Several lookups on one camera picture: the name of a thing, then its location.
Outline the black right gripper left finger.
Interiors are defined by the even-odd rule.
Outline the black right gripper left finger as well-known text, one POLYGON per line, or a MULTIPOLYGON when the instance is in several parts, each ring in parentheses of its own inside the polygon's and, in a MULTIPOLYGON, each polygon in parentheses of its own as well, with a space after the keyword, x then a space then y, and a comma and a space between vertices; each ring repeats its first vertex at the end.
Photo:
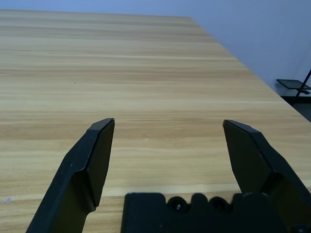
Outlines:
POLYGON ((29 233, 81 233, 99 206, 115 120, 93 123, 61 162, 28 229, 29 233))

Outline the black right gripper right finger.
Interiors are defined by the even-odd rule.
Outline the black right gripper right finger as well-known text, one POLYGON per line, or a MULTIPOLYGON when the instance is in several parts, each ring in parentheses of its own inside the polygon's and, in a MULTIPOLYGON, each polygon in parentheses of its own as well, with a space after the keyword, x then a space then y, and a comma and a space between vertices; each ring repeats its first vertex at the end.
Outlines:
POLYGON ((311 231, 311 194, 289 163, 249 125, 224 120, 231 168, 244 194, 265 194, 293 233, 311 231))

